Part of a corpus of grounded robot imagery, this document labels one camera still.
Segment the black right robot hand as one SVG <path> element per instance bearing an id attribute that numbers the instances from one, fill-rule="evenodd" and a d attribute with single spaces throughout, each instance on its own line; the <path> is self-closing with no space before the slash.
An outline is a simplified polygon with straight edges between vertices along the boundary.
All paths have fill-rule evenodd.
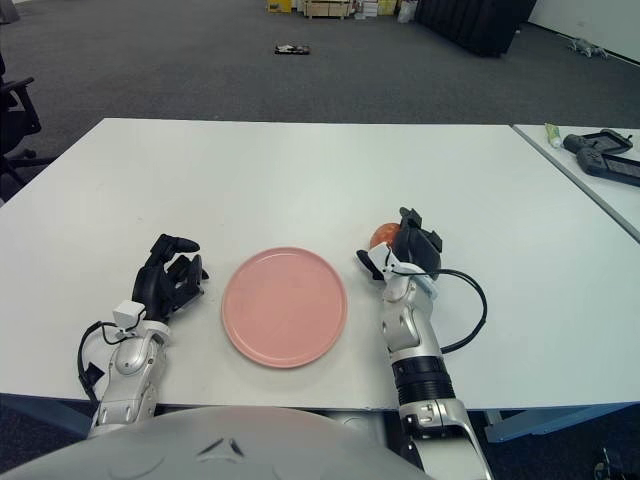
<path id="1" fill-rule="evenodd" d="M 442 239 L 435 231 L 422 228 L 422 217 L 415 209 L 401 207 L 399 213 L 400 222 L 378 227 L 370 239 L 370 249 L 357 250 L 356 258 L 374 280 L 413 273 L 437 280 Z"/>

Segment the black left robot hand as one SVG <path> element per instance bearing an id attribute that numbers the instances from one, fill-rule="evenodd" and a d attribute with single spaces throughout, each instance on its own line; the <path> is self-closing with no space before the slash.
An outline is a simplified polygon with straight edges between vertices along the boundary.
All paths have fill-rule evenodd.
<path id="1" fill-rule="evenodd" d="M 145 307 L 145 319 L 167 324 L 171 315 L 203 293 L 203 269 L 197 242 L 161 234 L 139 269 L 131 300 Z"/>

